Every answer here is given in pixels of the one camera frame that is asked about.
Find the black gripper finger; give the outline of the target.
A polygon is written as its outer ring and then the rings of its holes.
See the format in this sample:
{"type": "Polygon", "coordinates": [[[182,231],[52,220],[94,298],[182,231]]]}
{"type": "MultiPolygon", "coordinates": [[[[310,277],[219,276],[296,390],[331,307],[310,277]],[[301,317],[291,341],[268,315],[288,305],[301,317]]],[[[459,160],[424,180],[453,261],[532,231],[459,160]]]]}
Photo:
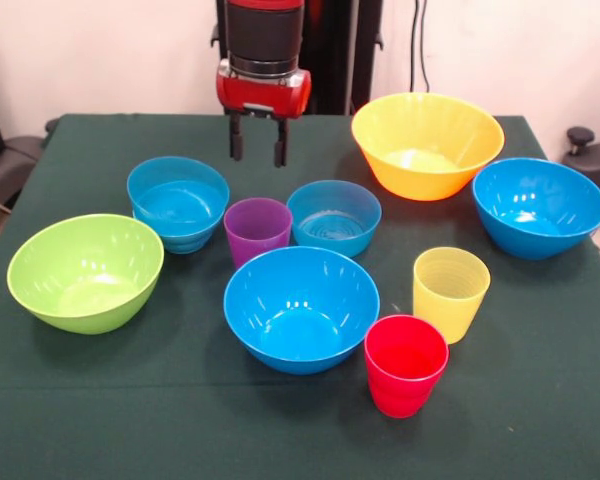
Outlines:
{"type": "Polygon", "coordinates": [[[241,114],[231,112],[229,116],[230,157],[240,161],[243,156],[243,137],[241,133],[241,114]]]}
{"type": "Polygon", "coordinates": [[[286,118],[277,120],[278,136],[274,144],[274,165],[277,168],[287,165],[287,140],[289,122],[286,118]]]}

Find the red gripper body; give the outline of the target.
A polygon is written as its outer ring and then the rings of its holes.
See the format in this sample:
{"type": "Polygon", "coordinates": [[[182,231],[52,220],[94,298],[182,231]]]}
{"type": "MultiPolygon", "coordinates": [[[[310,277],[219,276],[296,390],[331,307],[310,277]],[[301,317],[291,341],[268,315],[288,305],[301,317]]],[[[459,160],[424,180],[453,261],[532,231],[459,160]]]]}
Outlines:
{"type": "Polygon", "coordinates": [[[279,78],[256,78],[239,74],[228,59],[222,59],[216,73],[220,103],[230,111],[263,112],[276,118],[298,118],[307,107],[311,74],[297,69],[279,78]]]}

